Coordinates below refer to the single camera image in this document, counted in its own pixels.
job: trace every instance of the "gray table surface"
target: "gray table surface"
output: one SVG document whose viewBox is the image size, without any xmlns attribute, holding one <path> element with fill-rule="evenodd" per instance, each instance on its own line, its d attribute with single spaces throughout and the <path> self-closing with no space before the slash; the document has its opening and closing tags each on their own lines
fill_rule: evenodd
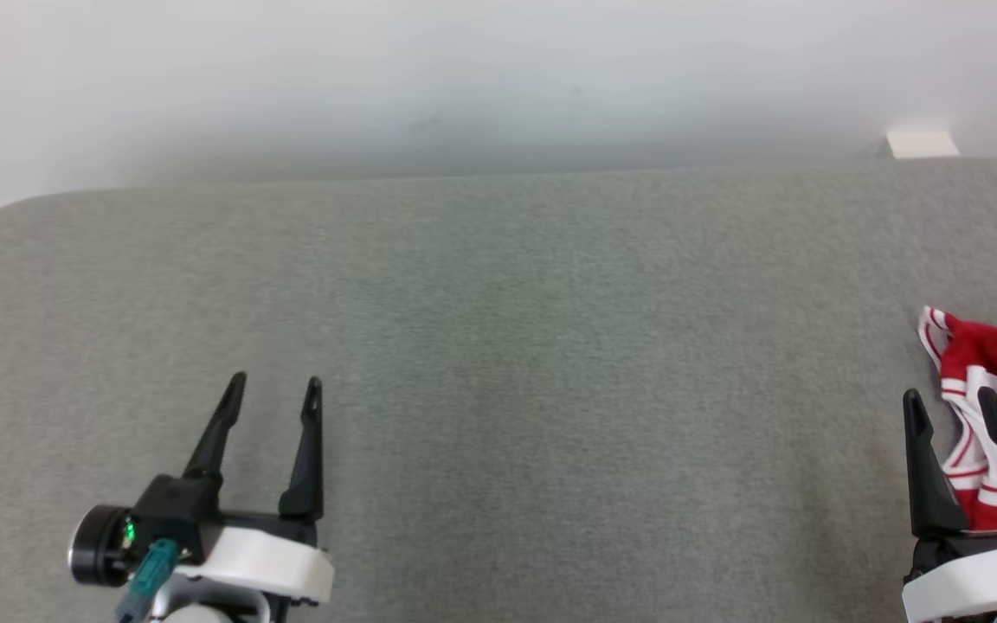
<svg viewBox="0 0 997 623">
<path fill-rule="evenodd" d="M 0 210 L 0 620 L 249 372 L 222 504 L 325 382 L 293 620 L 901 620 L 924 304 L 997 323 L 997 162 L 106 190 Z M 942 404 L 929 400 L 944 430 Z"/>
</svg>

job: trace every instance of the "white wall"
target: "white wall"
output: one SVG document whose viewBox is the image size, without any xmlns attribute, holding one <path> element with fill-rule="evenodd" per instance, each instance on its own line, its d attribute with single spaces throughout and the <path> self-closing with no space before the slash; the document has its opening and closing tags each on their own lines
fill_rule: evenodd
<svg viewBox="0 0 997 623">
<path fill-rule="evenodd" d="M 985 0 L 0 0 L 0 201 L 84 186 L 997 157 Z"/>
</svg>

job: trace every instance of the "cable connector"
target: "cable connector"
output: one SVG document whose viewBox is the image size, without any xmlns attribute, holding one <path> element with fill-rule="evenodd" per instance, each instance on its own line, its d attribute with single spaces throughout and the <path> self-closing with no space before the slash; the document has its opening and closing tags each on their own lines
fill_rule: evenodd
<svg viewBox="0 0 997 623">
<path fill-rule="evenodd" d="M 141 623 L 149 618 L 156 593 L 169 580 L 179 563 L 179 545 L 159 539 L 149 548 L 130 580 L 130 590 L 114 608 L 114 623 Z"/>
</svg>

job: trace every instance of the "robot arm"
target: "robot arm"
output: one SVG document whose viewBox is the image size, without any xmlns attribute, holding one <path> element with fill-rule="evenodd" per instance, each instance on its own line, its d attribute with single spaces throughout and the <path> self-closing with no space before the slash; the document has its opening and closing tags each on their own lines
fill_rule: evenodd
<svg viewBox="0 0 997 623">
<path fill-rule="evenodd" d="M 115 623 L 285 623 L 294 604 L 328 602 L 322 516 L 321 382 L 310 379 L 301 441 L 278 513 L 218 508 L 222 454 L 237 422 L 245 374 L 230 380 L 183 476 L 157 476 L 138 502 L 98 505 L 76 528 L 68 567 L 76 582 L 130 587 Z"/>
<path fill-rule="evenodd" d="M 982 389 L 980 404 L 997 445 L 997 395 Z M 907 391 L 903 407 L 910 531 L 917 536 L 903 588 L 906 618 L 997 620 L 997 532 L 970 531 L 930 444 L 933 427 L 917 391 Z"/>
</svg>

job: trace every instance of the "red and white striped fabric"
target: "red and white striped fabric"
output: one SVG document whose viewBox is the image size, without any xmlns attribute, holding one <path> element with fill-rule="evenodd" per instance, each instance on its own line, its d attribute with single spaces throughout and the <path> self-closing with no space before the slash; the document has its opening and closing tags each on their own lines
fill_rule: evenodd
<svg viewBox="0 0 997 623">
<path fill-rule="evenodd" d="M 941 396 L 961 423 L 961 437 L 942 469 L 974 530 L 997 530 L 997 446 L 987 433 L 978 391 L 997 394 L 997 327 L 969 323 L 926 307 L 918 336 L 941 371 Z"/>
</svg>

